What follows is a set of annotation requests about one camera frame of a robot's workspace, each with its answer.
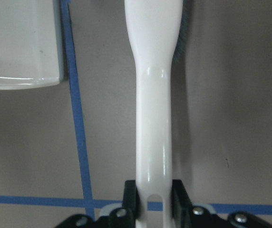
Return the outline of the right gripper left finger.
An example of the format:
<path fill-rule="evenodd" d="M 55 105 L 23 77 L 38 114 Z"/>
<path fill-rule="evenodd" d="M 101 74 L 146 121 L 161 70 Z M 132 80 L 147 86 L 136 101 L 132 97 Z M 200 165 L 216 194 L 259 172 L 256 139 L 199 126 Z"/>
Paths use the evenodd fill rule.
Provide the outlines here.
<path fill-rule="evenodd" d="M 140 198 L 135 180 L 127 180 L 124 185 L 123 201 L 120 206 L 107 205 L 105 212 L 96 221 L 85 214 L 72 215 L 56 227 L 58 228 L 134 228 L 139 217 Z"/>

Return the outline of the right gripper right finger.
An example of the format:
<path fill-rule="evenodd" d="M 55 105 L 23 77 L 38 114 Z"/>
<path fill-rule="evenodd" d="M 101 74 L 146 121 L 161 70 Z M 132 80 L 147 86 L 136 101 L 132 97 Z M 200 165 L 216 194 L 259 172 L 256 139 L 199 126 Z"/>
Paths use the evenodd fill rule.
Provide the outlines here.
<path fill-rule="evenodd" d="M 176 228 L 272 228 L 271 223 L 245 211 L 223 219 L 207 206 L 193 204 L 181 180 L 172 180 L 172 217 Z"/>

